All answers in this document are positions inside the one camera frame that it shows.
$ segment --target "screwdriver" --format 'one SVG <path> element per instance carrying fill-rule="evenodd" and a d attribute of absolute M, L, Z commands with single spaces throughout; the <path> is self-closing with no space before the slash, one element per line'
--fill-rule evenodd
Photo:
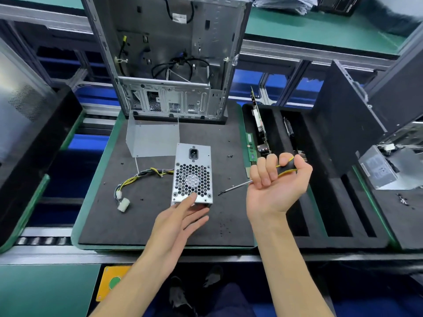
<path fill-rule="evenodd" d="M 280 176 L 282 176 L 286 173 L 289 173 L 289 172 L 297 171 L 297 168 L 295 168 L 295 165 L 293 164 L 293 157 L 291 159 L 289 159 L 286 166 L 277 165 L 276 169 L 278 170 L 278 177 L 280 177 Z M 239 187 L 249 185 L 250 183 L 252 183 L 252 180 L 247 181 L 245 183 L 241 183 L 240 185 L 234 186 L 232 188 L 226 189 L 226 190 L 220 192 L 220 194 L 218 194 L 218 196 L 220 196 L 221 194 L 225 194 L 226 192 L 230 192 L 231 190 L 235 190 Z"/>

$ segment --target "yellow and black screwdriver handle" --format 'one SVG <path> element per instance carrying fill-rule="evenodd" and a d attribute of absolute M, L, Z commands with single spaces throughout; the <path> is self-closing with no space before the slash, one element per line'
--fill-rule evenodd
<path fill-rule="evenodd" d="M 278 170 L 278 177 L 280 177 L 286 173 L 297 171 L 298 169 L 295 168 L 295 165 L 293 164 L 293 157 L 292 157 L 291 159 L 289 159 L 286 166 L 277 165 L 276 170 Z"/>

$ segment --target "hand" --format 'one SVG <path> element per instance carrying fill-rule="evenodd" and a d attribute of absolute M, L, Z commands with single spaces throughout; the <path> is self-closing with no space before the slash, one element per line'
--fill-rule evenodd
<path fill-rule="evenodd" d="M 193 206 L 196 198 L 197 195 L 192 193 L 179 205 L 159 213 L 145 245 L 143 255 L 153 257 L 162 265 L 163 281 L 175 268 L 188 237 L 209 220 L 209 216 L 205 216 L 209 208 L 204 208 L 204 205 Z"/>
<path fill-rule="evenodd" d="M 279 155 L 279 165 L 286 166 L 290 153 Z M 294 158 L 298 172 L 289 172 L 278 177 L 278 157 L 274 154 L 267 159 L 260 157 L 257 165 L 251 166 L 250 178 L 253 184 L 247 190 L 247 215 L 250 221 L 267 214 L 286 212 L 307 191 L 313 168 L 300 155 Z"/>

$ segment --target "silver power supply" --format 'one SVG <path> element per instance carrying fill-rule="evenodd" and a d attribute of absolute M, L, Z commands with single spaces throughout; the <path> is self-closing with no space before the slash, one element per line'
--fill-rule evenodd
<path fill-rule="evenodd" d="M 192 192 L 197 194 L 195 203 L 213 203 L 211 149 L 210 146 L 178 143 L 172 203 L 181 202 Z"/>

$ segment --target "shoe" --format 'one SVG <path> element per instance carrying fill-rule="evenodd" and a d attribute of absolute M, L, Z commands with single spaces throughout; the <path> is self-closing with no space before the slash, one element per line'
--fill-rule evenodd
<path fill-rule="evenodd" d="M 220 265 L 214 265 L 206 276 L 203 288 L 210 287 L 223 279 L 223 268 Z"/>
<path fill-rule="evenodd" d="M 190 309 L 192 306 L 188 303 L 185 297 L 185 289 L 182 280 L 179 277 L 173 276 L 171 278 L 171 287 L 169 289 L 169 303 L 173 308 L 178 308 L 182 305 L 188 305 Z"/>

